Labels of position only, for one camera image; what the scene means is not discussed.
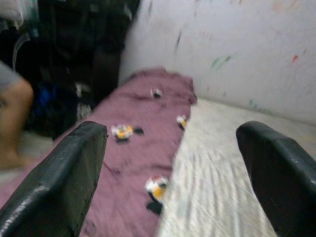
bare foot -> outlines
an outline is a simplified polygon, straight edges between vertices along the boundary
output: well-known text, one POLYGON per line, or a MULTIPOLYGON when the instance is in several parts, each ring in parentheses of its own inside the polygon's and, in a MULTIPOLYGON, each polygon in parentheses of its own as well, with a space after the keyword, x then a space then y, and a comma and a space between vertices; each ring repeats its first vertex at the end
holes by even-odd
POLYGON ((32 160, 21 157, 14 152, 0 156, 0 170, 8 170, 14 168, 23 168, 30 164, 32 160))

person's leg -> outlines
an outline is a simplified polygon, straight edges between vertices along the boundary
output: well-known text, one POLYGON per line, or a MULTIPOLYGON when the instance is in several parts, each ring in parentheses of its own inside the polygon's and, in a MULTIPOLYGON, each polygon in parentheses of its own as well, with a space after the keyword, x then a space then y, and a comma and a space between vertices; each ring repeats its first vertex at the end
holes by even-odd
POLYGON ((0 170, 23 166, 18 155, 20 135, 33 102, 33 90, 20 79, 0 93, 0 170))

pink mat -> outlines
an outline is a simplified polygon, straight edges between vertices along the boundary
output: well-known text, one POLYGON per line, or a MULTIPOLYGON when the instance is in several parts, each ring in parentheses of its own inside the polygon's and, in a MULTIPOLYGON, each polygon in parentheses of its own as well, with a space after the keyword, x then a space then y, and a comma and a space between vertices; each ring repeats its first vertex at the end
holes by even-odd
MULTIPOLYGON (((155 69, 135 74, 86 119, 106 125, 109 138, 98 187, 80 236, 155 235, 159 216, 146 209, 151 198, 144 185, 152 175, 171 175, 183 135, 176 117, 189 118, 190 105, 195 102, 191 78, 155 69), (159 99, 151 95, 156 89, 162 92, 159 99), (120 124, 140 127, 144 135, 134 134, 128 142, 119 144, 110 131, 112 125, 120 124)), ((30 170, 0 189, 1 206, 30 170)))

white wall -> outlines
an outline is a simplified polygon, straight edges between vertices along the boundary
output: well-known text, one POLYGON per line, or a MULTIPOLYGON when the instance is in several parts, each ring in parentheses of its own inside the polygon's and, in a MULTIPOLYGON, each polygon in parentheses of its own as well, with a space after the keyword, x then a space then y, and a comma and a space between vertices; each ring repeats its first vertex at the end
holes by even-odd
POLYGON ((120 82, 156 66, 198 96, 316 124, 316 0, 143 0, 120 82))

gray shorts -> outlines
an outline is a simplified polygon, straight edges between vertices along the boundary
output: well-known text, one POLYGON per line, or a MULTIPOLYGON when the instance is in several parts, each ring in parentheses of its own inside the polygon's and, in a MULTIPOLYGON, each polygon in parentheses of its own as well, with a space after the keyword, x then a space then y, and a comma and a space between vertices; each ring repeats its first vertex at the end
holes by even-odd
POLYGON ((0 61, 0 93, 5 91, 13 83, 18 82, 21 76, 13 72, 6 64, 0 61))

